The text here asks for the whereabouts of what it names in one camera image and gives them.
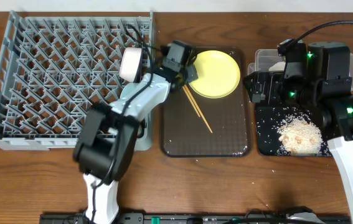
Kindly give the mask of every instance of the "white background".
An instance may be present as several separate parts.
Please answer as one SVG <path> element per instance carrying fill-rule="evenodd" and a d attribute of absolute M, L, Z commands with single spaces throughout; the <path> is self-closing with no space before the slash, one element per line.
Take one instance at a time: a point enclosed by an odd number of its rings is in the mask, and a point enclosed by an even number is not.
<path fill-rule="evenodd" d="M 353 12 L 353 0 L 0 0 L 0 11 Z"/>

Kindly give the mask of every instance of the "gray plastic dish rack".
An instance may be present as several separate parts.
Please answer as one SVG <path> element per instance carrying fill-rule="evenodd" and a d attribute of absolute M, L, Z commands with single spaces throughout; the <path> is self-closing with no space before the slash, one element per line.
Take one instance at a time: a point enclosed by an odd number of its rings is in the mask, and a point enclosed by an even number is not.
<path fill-rule="evenodd" d="M 117 100 L 127 84 L 118 74 L 122 54 L 138 45 L 125 34 L 127 24 L 154 45 L 153 12 L 150 17 L 26 18 L 10 12 L 0 51 L 0 148 L 74 147 L 92 103 Z M 133 29 L 127 31 L 138 38 Z M 142 65 L 149 67 L 146 54 Z M 135 150 L 149 149 L 152 138 L 148 114 Z"/>

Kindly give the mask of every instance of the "wooden table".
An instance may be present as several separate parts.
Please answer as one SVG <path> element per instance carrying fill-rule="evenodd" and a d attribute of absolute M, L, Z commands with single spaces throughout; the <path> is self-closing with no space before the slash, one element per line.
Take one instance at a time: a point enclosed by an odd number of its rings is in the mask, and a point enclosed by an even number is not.
<path fill-rule="evenodd" d="M 22 16 L 119 16 L 115 13 L 22 13 Z M 8 13 L 0 12 L 0 47 Z M 157 44 L 174 39 L 196 45 L 234 45 L 246 64 L 255 51 L 273 49 L 328 21 L 353 14 L 157 13 Z M 353 26 L 335 26 L 306 42 L 340 40 L 353 52 Z M 349 214 L 342 181 L 332 158 L 261 156 L 256 146 L 241 159 L 171 159 L 159 149 L 156 110 L 152 148 L 137 152 L 120 182 L 121 208 L 150 213 L 245 213 L 298 205 L 316 213 Z M 87 190 L 72 149 L 45 152 L 0 150 L 0 223 L 37 223 L 44 212 L 77 212 Z"/>

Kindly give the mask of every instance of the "yellow plate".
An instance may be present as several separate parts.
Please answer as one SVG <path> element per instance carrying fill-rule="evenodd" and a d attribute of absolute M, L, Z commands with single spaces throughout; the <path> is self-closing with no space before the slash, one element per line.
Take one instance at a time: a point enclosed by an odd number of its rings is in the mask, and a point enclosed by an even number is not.
<path fill-rule="evenodd" d="M 208 50 L 198 54 L 194 62 L 198 79 L 191 88 L 208 98 L 221 98 L 233 92 L 240 82 L 240 68 L 226 53 Z"/>

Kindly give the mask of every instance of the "wooden chopstick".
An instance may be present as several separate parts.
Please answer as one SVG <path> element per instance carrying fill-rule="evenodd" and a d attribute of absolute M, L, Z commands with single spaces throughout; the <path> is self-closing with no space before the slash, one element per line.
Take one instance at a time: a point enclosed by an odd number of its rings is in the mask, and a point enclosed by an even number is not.
<path fill-rule="evenodd" d="M 205 116 L 202 114 L 202 112 L 201 112 L 201 110 L 200 110 L 200 108 L 199 108 L 199 105 L 198 105 L 197 102 L 195 101 L 195 99 L 194 99 L 193 95 L 191 94 L 189 88 L 188 88 L 187 86 L 183 86 L 183 90 L 184 90 L 185 93 L 187 93 L 187 94 L 190 96 L 189 99 L 191 99 L 191 100 L 193 101 L 193 104 L 194 104 L 195 108 L 197 109 L 197 111 L 198 111 L 199 114 L 201 115 L 201 117 L 202 117 L 202 119 L 204 120 L 205 124 L 207 125 L 209 131 L 212 133 L 211 127 L 209 126 L 209 124 L 208 124 L 208 122 L 207 122 Z"/>
<path fill-rule="evenodd" d="M 194 108 L 195 112 L 197 113 L 197 116 L 198 116 L 198 117 L 200 117 L 200 113 L 199 113 L 199 111 L 197 111 L 197 108 L 195 107 L 195 105 L 194 105 L 194 103 L 193 103 L 193 100 L 191 99 L 191 97 L 190 97 L 189 93 L 188 93 L 188 92 L 187 92 L 187 90 L 186 90 L 186 87 L 185 87 L 185 86 L 183 86 L 182 88 L 183 88 L 184 93 L 186 94 L 187 98 L 189 99 L 189 101 L 190 101 L 191 105 L 193 106 L 193 108 Z"/>

